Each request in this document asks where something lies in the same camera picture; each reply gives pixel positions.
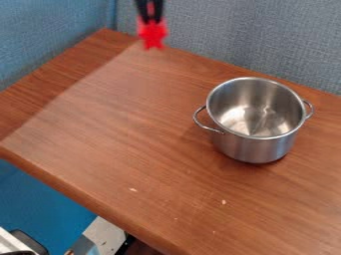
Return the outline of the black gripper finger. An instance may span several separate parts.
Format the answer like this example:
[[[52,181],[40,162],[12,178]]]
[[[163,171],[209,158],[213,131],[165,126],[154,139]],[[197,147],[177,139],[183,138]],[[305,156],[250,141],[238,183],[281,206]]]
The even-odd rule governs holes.
[[[155,5],[155,21],[159,23],[163,18],[163,11],[165,11],[165,0],[154,0]]]
[[[145,23],[149,23],[150,16],[149,16],[149,0],[135,0],[138,12],[142,17]]]

